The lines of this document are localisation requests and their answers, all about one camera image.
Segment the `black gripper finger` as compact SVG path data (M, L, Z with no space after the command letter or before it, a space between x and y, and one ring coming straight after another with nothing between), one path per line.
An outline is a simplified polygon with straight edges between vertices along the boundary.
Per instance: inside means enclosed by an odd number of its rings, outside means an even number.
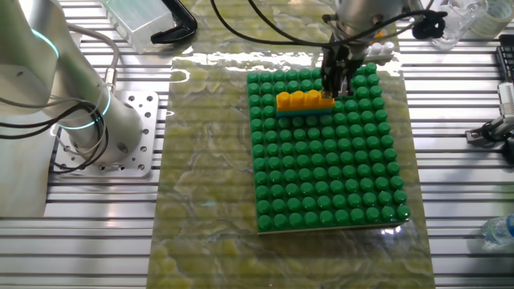
M334 90L334 80L332 73L322 73L322 97L325 99L333 99L337 92Z
M348 79L348 76L345 74L337 76L336 81L337 96L350 96L350 80Z

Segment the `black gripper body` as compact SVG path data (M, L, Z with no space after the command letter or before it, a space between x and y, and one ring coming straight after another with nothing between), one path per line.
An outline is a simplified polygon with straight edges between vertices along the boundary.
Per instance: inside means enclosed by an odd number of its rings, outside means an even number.
M357 59L347 44L324 47L322 76L334 76L337 71L341 71L342 77L353 77L362 63L363 59Z

